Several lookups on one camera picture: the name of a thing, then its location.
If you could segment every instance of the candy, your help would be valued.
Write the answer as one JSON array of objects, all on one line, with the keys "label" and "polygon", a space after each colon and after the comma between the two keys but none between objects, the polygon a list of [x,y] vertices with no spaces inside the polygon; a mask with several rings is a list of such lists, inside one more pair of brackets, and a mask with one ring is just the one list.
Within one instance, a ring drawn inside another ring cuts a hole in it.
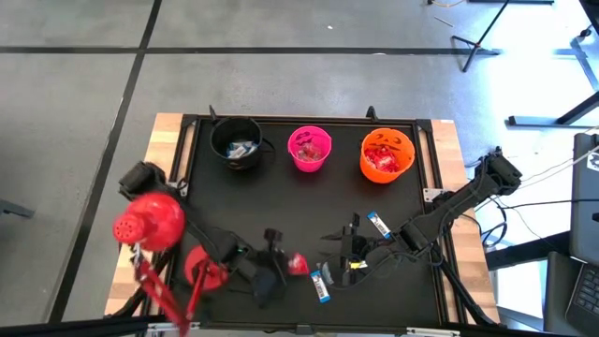
[{"label": "candy", "polygon": [[298,150],[298,158],[305,162],[314,162],[322,158],[322,151],[311,142],[305,142]]},{"label": "candy", "polygon": [[386,145],[380,148],[370,148],[364,151],[366,161],[375,169],[387,173],[395,173],[400,170],[395,155],[389,150]]}]

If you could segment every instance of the white cable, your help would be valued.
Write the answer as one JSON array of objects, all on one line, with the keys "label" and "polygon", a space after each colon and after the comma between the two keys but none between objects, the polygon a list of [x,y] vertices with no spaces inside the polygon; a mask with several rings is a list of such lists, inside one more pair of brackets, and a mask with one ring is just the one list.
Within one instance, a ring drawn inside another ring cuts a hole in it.
[{"label": "white cable", "polygon": [[437,1],[434,1],[434,0],[433,0],[433,1],[432,1],[432,4],[433,4],[433,5],[436,5],[436,6],[438,6],[438,7],[451,8],[451,7],[454,7],[454,6],[457,6],[457,5],[461,4],[461,3],[462,3],[462,2],[464,2],[464,1],[466,1],[466,0],[460,0],[460,1],[458,1],[458,2],[456,2],[456,3],[453,3],[453,4],[444,4],[444,3],[440,3],[440,2],[437,2]]},{"label": "white cable", "polygon": [[533,175],[532,175],[532,176],[530,176],[529,178],[526,178],[526,179],[522,180],[522,182],[523,182],[523,183],[526,183],[526,182],[528,182],[530,179],[532,179],[532,178],[534,178],[534,177],[538,177],[538,176],[540,176],[540,175],[543,175],[543,174],[545,174],[545,173],[547,173],[547,172],[551,171],[552,169],[556,169],[556,168],[560,167],[561,165],[563,165],[563,164],[565,164],[565,163],[569,162],[570,160],[572,160],[572,158],[568,158],[568,159],[564,160],[563,162],[561,162],[560,164],[558,164],[558,165],[554,165],[554,166],[552,166],[552,167],[550,167],[550,168],[548,168],[548,169],[544,170],[543,172],[540,172],[540,173],[533,174]]},{"label": "white cable", "polygon": [[543,179],[541,179],[541,180],[538,180],[538,181],[536,181],[536,182],[529,183],[529,184],[527,184],[527,185],[521,186],[521,187],[519,187],[519,188],[518,188],[516,191],[519,191],[519,190],[521,190],[522,188],[526,188],[526,187],[532,186],[532,185],[534,185],[534,184],[536,184],[536,183],[541,183],[541,182],[543,182],[544,180],[546,180],[546,179],[549,179],[549,178],[553,177],[554,175],[556,175],[556,174],[558,174],[558,173],[562,172],[563,170],[565,170],[565,169],[568,169],[568,168],[570,168],[570,167],[572,167],[572,166],[574,166],[574,165],[578,164],[580,161],[582,161],[582,160],[586,159],[586,158],[587,158],[589,155],[591,155],[592,153],[594,153],[594,152],[595,152],[595,151],[597,151],[597,150],[599,150],[599,145],[598,145],[598,146],[595,146],[593,149],[591,149],[590,151],[586,152],[584,155],[582,155],[582,156],[580,156],[579,158],[577,158],[576,160],[574,160],[574,161],[573,161],[572,163],[570,163],[568,166],[565,166],[565,167],[563,167],[563,168],[560,168],[560,169],[558,169],[557,171],[555,171],[555,172],[553,172],[553,173],[549,174],[547,177],[544,177],[544,178],[543,178]]},{"label": "white cable", "polygon": [[589,132],[591,132],[591,131],[593,131],[593,130],[596,130],[596,129],[598,129],[598,128],[599,128],[599,125],[598,125],[598,126],[594,126],[594,127],[592,127],[592,128],[590,128],[590,129],[588,129],[587,131],[585,131],[585,132],[583,132],[583,133],[584,133],[584,134],[588,134]]},{"label": "white cable", "polygon": [[499,203],[501,203],[502,205],[504,205],[504,208],[506,210],[511,210],[516,212],[516,214],[518,215],[518,217],[520,218],[520,220],[522,221],[522,224],[528,229],[528,231],[530,231],[535,237],[539,238],[541,241],[545,242],[546,245],[548,245],[549,247],[553,248],[556,252],[560,253],[560,251],[550,242],[547,241],[547,239],[541,237],[540,235],[536,234],[533,229],[528,226],[528,224],[526,223],[526,220],[524,220],[524,216],[522,216],[522,213],[519,212],[518,209],[512,208],[511,206],[508,206],[507,204],[505,204],[503,201],[501,201],[499,199],[499,197],[497,197],[495,200],[499,201]]}]

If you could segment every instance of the tripod leg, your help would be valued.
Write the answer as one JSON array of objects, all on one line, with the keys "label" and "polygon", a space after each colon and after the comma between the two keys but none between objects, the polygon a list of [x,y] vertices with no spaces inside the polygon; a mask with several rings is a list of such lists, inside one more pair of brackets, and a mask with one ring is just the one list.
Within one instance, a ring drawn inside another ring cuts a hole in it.
[{"label": "tripod leg", "polygon": [[493,27],[493,25],[497,22],[497,19],[499,19],[499,17],[502,15],[502,13],[504,12],[504,9],[507,7],[507,4],[509,4],[509,2],[510,2],[510,0],[505,0],[504,5],[499,9],[499,11],[497,12],[497,15],[495,15],[495,17],[493,18],[493,21],[490,22],[489,27],[487,27],[487,30],[485,30],[485,33],[483,33],[483,36],[480,37],[480,39],[478,40],[478,43],[476,43],[477,45],[480,46],[480,44],[483,43],[483,40],[485,39],[487,34],[490,32],[490,29]]},{"label": "tripod leg", "polygon": [[472,45],[472,46],[475,46],[475,45],[476,45],[476,43],[475,43],[475,42],[473,42],[473,41],[471,41],[471,40],[467,40],[467,39],[465,39],[465,38],[463,38],[463,37],[452,36],[451,38],[455,38],[455,39],[457,39],[458,41],[461,41],[461,42],[463,42],[463,43],[466,43],[466,44],[469,44],[469,45]]},{"label": "tripod leg", "polygon": [[468,60],[466,61],[466,65],[464,66],[464,69],[461,70],[461,72],[468,71],[468,68],[470,67],[470,64],[472,63],[472,60],[475,58],[476,52],[478,51],[479,48],[480,47],[478,45],[475,45],[475,47],[472,48],[472,50],[470,51],[470,56],[468,56]]},{"label": "tripod leg", "polygon": [[15,214],[18,216],[30,218],[34,216],[34,212],[24,208],[23,206],[19,206],[12,202],[0,199],[0,213],[6,214]]}]

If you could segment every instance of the desk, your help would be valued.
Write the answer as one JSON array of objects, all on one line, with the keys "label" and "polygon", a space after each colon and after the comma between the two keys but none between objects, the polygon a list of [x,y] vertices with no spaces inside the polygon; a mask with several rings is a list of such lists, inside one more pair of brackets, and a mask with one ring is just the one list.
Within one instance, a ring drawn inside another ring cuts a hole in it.
[{"label": "desk", "polygon": [[[148,150],[144,158],[145,161],[153,162],[163,169],[167,176],[170,174],[171,164],[176,151],[182,118],[183,115],[180,113],[157,114]],[[468,183],[461,157],[456,126],[453,121],[431,121],[431,126],[434,144],[429,144],[425,132],[421,132],[422,152],[427,154],[430,146],[434,145],[439,161],[439,169],[441,170],[443,188],[456,190]],[[178,172],[181,176],[183,176],[189,158],[191,138],[186,137],[186,142],[183,144],[181,169]],[[424,155],[423,161],[428,178],[427,181],[432,182],[431,159],[428,155]],[[491,319],[499,322],[485,254],[476,224],[470,220],[460,218],[456,220],[452,228],[452,235],[461,280],[485,313]],[[133,279],[133,269],[129,262],[130,257],[131,253],[128,249],[121,250],[106,304],[106,314],[111,314],[119,310],[138,287]],[[451,291],[449,282],[445,279],[444,286],[449,320],[457,322],[458,316],[453,292]]]}]

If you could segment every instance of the bucket handle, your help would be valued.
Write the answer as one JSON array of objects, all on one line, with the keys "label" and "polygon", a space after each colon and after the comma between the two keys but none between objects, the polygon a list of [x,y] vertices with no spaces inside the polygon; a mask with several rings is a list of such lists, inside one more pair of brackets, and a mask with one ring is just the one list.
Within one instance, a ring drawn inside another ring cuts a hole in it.
[{"label": "bucket handle", "polygon": [[212,124],[215,125],[216,122],[218,122],[218,117],[216,116],[216,112],[214,111],[212,104],[210,104],[208,106],[208,110],[210,111],[210,117],[212,118]]},{"label": "bucket handle", "polygon": [[272,143],[270,142],[270,140],[265,139],[264,137],[262,137],[262,144],[269,145],[269,147],[272,149],[272,152],[276,153],[276,149],[274,148],[274,145],[272,145]]}]

